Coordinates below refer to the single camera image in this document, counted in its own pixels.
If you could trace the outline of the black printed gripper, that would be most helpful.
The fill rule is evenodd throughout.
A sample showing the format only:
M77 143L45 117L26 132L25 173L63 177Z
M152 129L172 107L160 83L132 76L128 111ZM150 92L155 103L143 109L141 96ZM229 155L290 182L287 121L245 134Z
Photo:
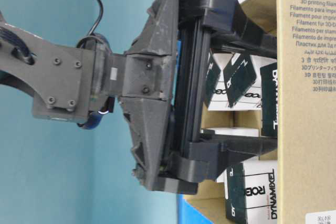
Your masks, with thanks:
M201 161L184 157L199 139L207 31L193 0L154 0L141 34L115 55L118 98L132 137L134 175L151 191L195 194Z

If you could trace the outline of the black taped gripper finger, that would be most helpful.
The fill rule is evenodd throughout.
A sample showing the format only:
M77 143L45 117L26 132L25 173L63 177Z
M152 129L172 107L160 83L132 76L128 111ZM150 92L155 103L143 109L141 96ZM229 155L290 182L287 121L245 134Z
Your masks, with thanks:
M173 150L160 178L184 182L216 180L228 167L276 150L276 137L200 134L195 142L186 141L179 151Z
M238 0L180 0L179 29L200 20L216 50L276 56L277 38L244 12Z

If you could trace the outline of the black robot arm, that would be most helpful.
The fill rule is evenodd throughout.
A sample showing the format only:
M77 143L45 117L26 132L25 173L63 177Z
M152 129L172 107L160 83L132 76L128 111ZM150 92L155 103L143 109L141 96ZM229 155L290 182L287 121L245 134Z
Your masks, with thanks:
M34 117L82 129L96 127L118 102L140 184L195 195L199 183L278 146L274 136L201 131L209 52L274 59L277 39L238 0L154 0L148 15L122 54L93 30L67 47L1 19L1 84L31 96Z

